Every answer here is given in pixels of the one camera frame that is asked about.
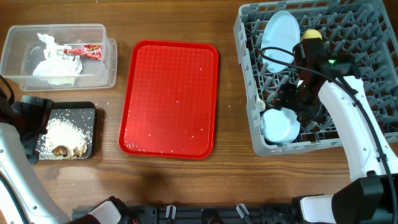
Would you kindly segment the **yellow plastic cup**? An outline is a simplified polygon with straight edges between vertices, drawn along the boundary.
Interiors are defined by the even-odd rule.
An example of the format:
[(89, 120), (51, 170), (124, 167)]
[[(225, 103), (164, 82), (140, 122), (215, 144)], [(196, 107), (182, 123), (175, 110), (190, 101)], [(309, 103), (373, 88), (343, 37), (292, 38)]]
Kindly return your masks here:
[(301, 36), (300, 40), (303, 41), (304, 39), (323, 39), (321, 33), (315, 29), (306, 30), (303, 35)]

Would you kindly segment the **light blue round plate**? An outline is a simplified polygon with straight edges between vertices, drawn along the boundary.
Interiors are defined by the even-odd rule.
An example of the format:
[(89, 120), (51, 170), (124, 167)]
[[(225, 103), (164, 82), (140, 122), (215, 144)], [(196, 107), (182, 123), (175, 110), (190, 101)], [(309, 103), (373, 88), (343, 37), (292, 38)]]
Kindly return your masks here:
[[(264, 29), (261, 40), (261, 48), (278, 47), (292, 53), (293, 47), (300, 42), (300, 29), (296, 18), (287, 11), (275, 13)], [(279, 50), (265, 50), (266, 57), (279, 60), (285, 63), (292, 63), (294, 56)], [(263, 64), (267, 65), (267, 71), (279, 73), (287, 68), (285, 65), (262, 59)]]

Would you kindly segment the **white plastic spoon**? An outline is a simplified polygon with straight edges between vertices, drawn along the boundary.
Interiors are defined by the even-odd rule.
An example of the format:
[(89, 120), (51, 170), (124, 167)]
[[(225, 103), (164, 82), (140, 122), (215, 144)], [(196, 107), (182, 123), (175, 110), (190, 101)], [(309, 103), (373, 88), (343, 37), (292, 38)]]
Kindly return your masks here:
[(261, 97), (259, 95), (256, 96), (256, 104), (258, 107), (258, 110), (260, 112), (263, 112), (266, 109), (266, 104), (265, 102), (261, 99)]

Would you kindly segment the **green bowl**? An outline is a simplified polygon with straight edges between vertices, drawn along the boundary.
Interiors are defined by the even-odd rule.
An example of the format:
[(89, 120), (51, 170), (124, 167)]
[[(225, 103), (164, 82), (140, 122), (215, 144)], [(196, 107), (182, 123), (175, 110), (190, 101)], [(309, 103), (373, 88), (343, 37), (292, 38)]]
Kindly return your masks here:
[(275, 144), (292, 143), (300, 132), (296, 113), (288, 108), (269, 109), (261, 116), (261, 133)]

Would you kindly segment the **red snack wrapper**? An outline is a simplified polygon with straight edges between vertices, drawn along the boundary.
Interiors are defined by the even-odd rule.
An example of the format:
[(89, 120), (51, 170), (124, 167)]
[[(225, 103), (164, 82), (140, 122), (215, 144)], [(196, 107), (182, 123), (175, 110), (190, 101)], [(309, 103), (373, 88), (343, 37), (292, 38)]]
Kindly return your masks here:
[(86, 44), (74, 49), (65, 49), (63, 53), (93, 60), (100, 60), (102, 58), (102, 49), (102, 45)]

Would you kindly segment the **white napkin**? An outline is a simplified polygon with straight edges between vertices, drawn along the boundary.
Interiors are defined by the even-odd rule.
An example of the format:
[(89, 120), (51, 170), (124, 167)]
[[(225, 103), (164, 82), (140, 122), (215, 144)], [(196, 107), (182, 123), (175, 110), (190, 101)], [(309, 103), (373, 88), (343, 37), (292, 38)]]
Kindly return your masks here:
[(33, 71), (33, 76), (40, 77), (42, 80), (48, 77), (47, 82), (51, 85), (73, 85), (83, 64), (79, 56), (68, 55), (65, 50), (71, 50), (69, 45), (58, 45), (55, 38), (37, 33), (40, 41), (45, 44), (44, 58)]

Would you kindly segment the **food scraps and rice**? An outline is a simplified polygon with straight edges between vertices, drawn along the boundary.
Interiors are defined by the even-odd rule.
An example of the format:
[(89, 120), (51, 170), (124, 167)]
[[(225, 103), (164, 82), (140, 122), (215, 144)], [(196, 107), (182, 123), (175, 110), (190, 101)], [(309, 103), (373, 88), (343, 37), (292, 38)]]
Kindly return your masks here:
[(52, 118), (47, 133), (39, 137), (37, 150), (40, 161), (83, 159), (88, 156), (92, 143), (92, 130), (79, 128), (66, 118)]

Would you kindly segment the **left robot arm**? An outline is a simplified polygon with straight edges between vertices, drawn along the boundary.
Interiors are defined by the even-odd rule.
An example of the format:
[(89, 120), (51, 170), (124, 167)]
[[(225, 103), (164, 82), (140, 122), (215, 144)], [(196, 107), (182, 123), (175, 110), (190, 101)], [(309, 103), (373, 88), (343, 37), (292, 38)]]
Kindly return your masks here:
[(1, 212), (8, 223), (71, 223), (34, 172), (23, 142), (44, 133), (53, 101), (1, 93)]

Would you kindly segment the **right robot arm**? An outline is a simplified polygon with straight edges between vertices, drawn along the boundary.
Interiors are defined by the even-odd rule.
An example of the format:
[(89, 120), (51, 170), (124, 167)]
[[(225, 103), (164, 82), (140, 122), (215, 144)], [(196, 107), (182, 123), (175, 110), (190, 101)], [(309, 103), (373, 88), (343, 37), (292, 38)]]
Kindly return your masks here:
[(289, 86), (282, 106), (301, 118), (324, 106), (349, 165), (349, 185), (333, 195), (299, 199), (307, 223), (397, 223), (397, 156), (389, 147), (366, 99), (357, 65), (331, 58), (323, 41), (303, 39), (293, 47), (302, 83)]

